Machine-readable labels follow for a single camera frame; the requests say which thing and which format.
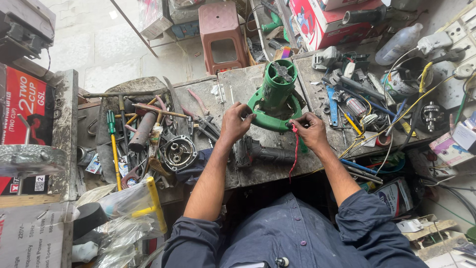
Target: plastic bottle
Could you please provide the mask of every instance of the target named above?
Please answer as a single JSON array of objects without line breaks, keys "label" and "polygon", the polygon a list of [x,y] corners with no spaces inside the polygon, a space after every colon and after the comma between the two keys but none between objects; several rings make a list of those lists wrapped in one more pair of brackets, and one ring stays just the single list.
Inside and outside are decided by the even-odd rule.
[{"label": "plastic bottle", "polygon": [[375,61],[383,66],[394,63],[403,54],[417,46],[421,23],[399,30],[375,55]]}]

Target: plastic stool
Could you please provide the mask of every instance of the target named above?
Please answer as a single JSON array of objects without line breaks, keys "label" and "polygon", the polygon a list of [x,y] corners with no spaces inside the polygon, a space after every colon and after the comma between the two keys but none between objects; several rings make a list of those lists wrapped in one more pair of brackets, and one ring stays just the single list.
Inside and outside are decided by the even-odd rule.
[{"label": "plastic stool", "polygon": [[[198,9],[198,20],[205,67],[209,74],[216,74],[220,69],[225,68],[248,67],[245,39],[241,34],[234,2],[226,1],[203,5]],[[231,39],[235,45],[236,60],[216,63],[211,50],[212,42],[226,39]]]}]

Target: tile floor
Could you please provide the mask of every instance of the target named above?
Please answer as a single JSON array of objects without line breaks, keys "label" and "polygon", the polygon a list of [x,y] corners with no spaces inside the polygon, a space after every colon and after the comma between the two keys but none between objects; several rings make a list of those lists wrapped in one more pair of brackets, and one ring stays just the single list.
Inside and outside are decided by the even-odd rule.
[{"label": "tile floor", "polygon": [[[50,48],[53,72],[75,69],[79,87],[91,93],[131,79],[167,76],[172,83],[205,76],[200,37],[154,48],[154,57],[110,0],[40,0],[56,14],[55,43]],[[116,0],[139,26],[136,0]],[[151,45],[171,40],[153,40]],[[46,50],[39,65],[48,67]]]}]

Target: knife blade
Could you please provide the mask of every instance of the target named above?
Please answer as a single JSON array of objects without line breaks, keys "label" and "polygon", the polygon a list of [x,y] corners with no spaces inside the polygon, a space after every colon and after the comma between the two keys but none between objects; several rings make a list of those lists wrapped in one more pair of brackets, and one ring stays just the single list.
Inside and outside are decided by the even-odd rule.
[{"label": "knife blade", "polygon": [[[167,88],[170,91],[170,95],[172,96],[172,103],[174,104],[174,112],[183,114],[182,106],[180,105],[179,97],[177,96],[177,92],[175,88],[172,86],[170,80],[163,76],[165,83],[167,84]],[[188,138],[190,137],[190,132],[188,131],[188,124],[185,118],[174,118],[177,121],[177,136],[178,135],[185,135]]]}]

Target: shirt sleeve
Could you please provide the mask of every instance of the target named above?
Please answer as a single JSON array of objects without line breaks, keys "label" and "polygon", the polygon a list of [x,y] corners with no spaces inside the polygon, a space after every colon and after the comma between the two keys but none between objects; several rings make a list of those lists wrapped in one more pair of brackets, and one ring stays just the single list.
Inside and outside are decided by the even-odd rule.
[{"label": "shirt sleeve", "polygon": [[162,267],[214,268],[219,247],[218,221],[180,217],[164,247]]},{"label": "shirt sleeve", "polygon": [[391,218],[385,203],[363,189],[344,200],[336,215],[342,241],[355,246],[372,267],[427,268]]}]

